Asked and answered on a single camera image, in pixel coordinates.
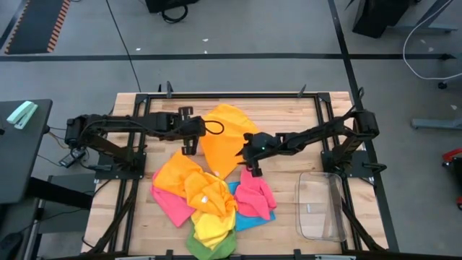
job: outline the white wire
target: white wire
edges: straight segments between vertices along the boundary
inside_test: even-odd
[[[423,77],[421,76],[420,74],[418,74],[416,71],[414,71],[414,69],[411,67],[411,65],[409,65],[409,63],[407,62],[406,60],[406,45],[407,45],[407,42],[409,40],[409,38],[411,37],[412,33],[414,33],[415,30],[417,30],[420,26],[422,26],[426,21],[430,20],[432,17],[434,17],[436,14],[438,14],[441,10],[443,10],[447,5],[449,5],[453,0],[448,0],[446,2],[446,4],[443,4],[442,7],[440,7],[434,14],[430,15],[427,19],[425,19],[423,22],[419,23],[410,33],[409,35],[407,36],[406,38],[406,41],[404,42],[404,46],[403,46],[403,60],[404,62],[406,62],[406,65],[411,69],[411,71],[416,75],[418,76],[419,78],[421,79],[426,79],[426,80],[448,80],[448,79],[452,79],[452,78],[455,78],[455,77],[459,77],[459,76],[462,76],[462,73],[459,73],[459,74],[456,74],[456,75],[453,75],[453,76],[449,76],[449,77],[444,77],[444,78],[438,78],[438,77]]]

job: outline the fabric pile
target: fabric pile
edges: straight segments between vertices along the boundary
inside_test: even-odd
[[[240,182],[224,179],[242,162],[236,156],[244,133],[257,133],[256,125],[234,106],[218,105],[205,121],[220,122],[221,134],[200,138],[212,173],[177,151],[152,177],[151,194],[172,223],[179,228],[191,218],[193,227],[186,247],[199,260],[228,257],[236,249],[237,231],[275,220],[276,200],[262,178],[254,178],[243,168]],[[211,132],[220,132],[219,123],[210,123]]]

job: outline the transparent bin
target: transparent bin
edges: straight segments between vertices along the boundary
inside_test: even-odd
[[[341,211],[341,178],[332,173],[302,173],[295,184],[296,226],[307,239],[347,239]]]

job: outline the concrete floor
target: concrete floor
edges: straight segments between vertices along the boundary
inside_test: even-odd
[[[201,0],[190,7],[180,24],[168,25],[149,14],[143,1],[109,0],[130,54],[208,53],[340,53],[326,0]],[[351,32],[357,7],[335,0],[350,53],[400,53],[406,34],[387,30],[381,39]],[[415,23],[434,0],[412,7],[400,24]],[[19,0],[0,1],[3,32]],[[462,27],[454,1],[438,19]],[[462,32],[418,34],[409,53],[462,51]],[[105,0],[71,3],[58,45],[44,56],[125,55]],[[459,73],[457,61],[412,60],[424,75]],[[459,245],[462,212],[455,206],[461,190],[440,167],[441,155],[459,148],[456,131],[415,131],[411,118],[462,116],[462,86],[439,90],[436,82],[415,77],[402,60],[353,60],[357,84],[365,89],[363,103],[376,112],[380,136],[374,141],[385,191],[403,252],[462,256]],[[170,80],[179,91],[350,91],[344,62],[323,59],[236,59],[134,61],[141,89],[157,91]],[[82,113],[107,113],[118,92],[136,92],[128,61],[0,62],[0,100],[50,98],[49,125],[64,127],[66,119]],[[53,161],[67,151],[45,137],[40,154]],[[91,160],[96,160],[92,153]],[[84,172],[57,168],[37,159],[34,176]],[[40,255],[46,258],[79,253],[83,233],[47,235]]]

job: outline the butcher block tabletop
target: butcher block tabletop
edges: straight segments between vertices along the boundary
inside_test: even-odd
[[[113,115],[132,115],[136,94],[119,93]],[[342,116],[351,108],[352,102],[348,92],[330,92],[330,96],[335,116]],[[318,125],[315,103],[312,98],[165,98],[153,100],[150,112],[178,112],[179,107],[192,106],[194,115],[202,116],[222,103],[236,106],[257,125],[260,131],[269,134],[299,132]],[[325,108],[323,108],[323,114],[327,120]],[[128,134],[112,133],[108,135],[108,139],[119,146],[126,146]],[[333,147],[331,139],[329,142],[330,147]],[[190,255],[186,248],[186,238],[191,231],[191,222],[187,221],[180,228],[176,228],[149,192],[153,173],[159,170],[182,144],[181,140],[160,142],[155,137],[146,139],[145,176],[139,182],[129,255],[165,255],[168,249],[172,249],[175,255]],[[277,201],[277,208],[274,210],[276,220],[238,232],[237,248],[234,254],[293,254],[295,248],[299,248],[302,254],[341,253],[340,243],[308,240],[299,235],[296,229],[295,184],[301,173],[323,171],[320,156],[322,149],[322,144],[318,142],[308,145],[303,151],[293,156],[275,156],[260,161],[263,177],[271,187]],[[206,172],[210,172],[200,145],[197,154],[190,158]],[[238,166],[225,181],[228,183],[239,181],[241,167]],[[130,181],[126,189],[127,195],[131,187],[129,183]],[[119,180],[112,180],[93,199],[84,237],[89,244],[95,245],[111,223],[119,185]],[[356,178],[349,179],[349,187],[357,219],[379,245],[387,248],[373,187]],[[315,226],[313,228],[323,228],[323,223],[314,222],[313,225]],[[353,248],[351,230],[345,217],[344,226],[348,236],[348,245]],[[116,250],[122,248],[125,227],[124,220],[119,227]],[[88,246],[82,246],[83,252],[88,250],[90,250]]]

